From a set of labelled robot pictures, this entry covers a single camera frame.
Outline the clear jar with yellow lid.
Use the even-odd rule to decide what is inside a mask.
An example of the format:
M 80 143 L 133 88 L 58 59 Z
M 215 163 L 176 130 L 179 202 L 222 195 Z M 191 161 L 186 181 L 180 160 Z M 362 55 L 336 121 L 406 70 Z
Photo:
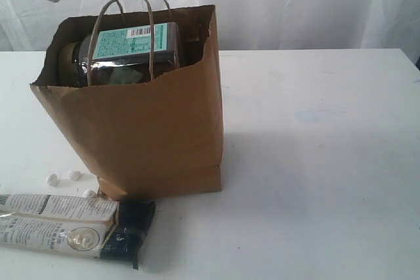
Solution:
M 185 65 L 179 28 L 174 22 L 156 24 L 154 77 Z M 58 57 L 59 84 L 86 87 L 91 36 L 67 44 Z M 91 62 L 92 85 L 129 85 L 150 81 L 150 26 L 101 31 Z

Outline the brown paper bag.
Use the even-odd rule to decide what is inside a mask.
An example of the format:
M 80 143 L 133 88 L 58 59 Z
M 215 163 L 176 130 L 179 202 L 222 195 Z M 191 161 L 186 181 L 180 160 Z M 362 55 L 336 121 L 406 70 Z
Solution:
M 59 52 L 99 30 L 175 22 L 186 65 L 166 73 L 148 68 L 149 81 L 65 87 Z M 49 45 L 30 88 L 87 168 L 114 200 L 220 191 L 224 140 L 221 71 L 214 5 L 123 16 L 70 17 Z

